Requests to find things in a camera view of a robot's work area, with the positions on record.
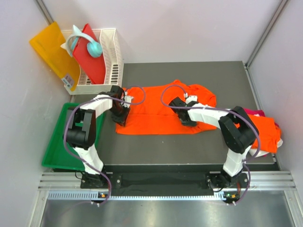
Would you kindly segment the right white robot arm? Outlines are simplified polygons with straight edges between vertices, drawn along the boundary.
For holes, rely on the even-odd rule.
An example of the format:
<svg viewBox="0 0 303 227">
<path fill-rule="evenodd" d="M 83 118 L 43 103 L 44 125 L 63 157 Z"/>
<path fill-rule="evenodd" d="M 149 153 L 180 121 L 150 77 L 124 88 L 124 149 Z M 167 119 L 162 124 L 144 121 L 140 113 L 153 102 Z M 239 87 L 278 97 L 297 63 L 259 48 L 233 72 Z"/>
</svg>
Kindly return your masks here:
<svg viewBox="0 0 303 227">
<path fill-rule="evenodd" d="M 234 186 L 243 171 L 249 150 L 255 141 L 260 141 L 259 131 L 245 110 L 240 106 L 220 109 L 197 101 L 184 102 L 179 97 L 173 99 L 169 107 L 184 126 L 193 127 L 202 122 L 221 130 L 228 153 L 220 178 L 224 186 Z"/>
</svg>

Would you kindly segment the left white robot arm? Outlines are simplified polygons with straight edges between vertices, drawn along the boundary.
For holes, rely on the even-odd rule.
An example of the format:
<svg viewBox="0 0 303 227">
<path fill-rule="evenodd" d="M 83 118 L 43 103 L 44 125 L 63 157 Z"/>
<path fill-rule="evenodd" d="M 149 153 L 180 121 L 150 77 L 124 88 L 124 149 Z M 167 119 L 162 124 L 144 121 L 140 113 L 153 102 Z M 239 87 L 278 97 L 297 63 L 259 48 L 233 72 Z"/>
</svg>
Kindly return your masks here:
<svg viewBox="0 0 303 227">
<path fill-rule="evenodd" d="M 63 143 L 76 151 L 85 172 L 92 175 L 91 182 L 96 187 L 103 187 L 107 183 L 107 175 L 102 173 L 104 163 L 95 146 L 97 118 L 110 111 L 112 120 L 125 126 L 132 99 L 121 87 L 112 86 L 109 92 L 101 92 L 79 108 L 69 107 L 67 110 Z"/>
</svg>

